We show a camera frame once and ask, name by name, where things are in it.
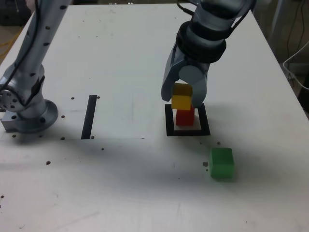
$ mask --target black square outline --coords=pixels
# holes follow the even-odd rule
[[[206,136],[210,135],[205,105],[202,104],[198,110],[200,130],[175,130],[174,116],[171,104],[165,104],[165,122],[166,122],[166,136]]]

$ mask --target black tape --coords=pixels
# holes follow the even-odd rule
[[[89,100],[88,100],[81,139],[90,139],[93,117],[95,116],[96,103],[97,103],[97,96],[90,95]]]

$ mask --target yellow block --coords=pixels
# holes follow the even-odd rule
[[[172,96],[172,109],[191,109],[192,87],[189,84],[175,83]]]

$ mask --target red block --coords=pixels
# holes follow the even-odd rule
[[[190,110],[177,110],[176,125],[177,126],[193,126],[194,124],[194,108],[191,105]]]

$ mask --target black rubber band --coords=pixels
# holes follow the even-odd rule
[[[190,21],[183,23],[176,37],[176,44],[182,53],[201,63],[214,63],[218,61],[226,49],[225,40],[215,48],[196,45],[187,38],[186,30],[189,24]]]

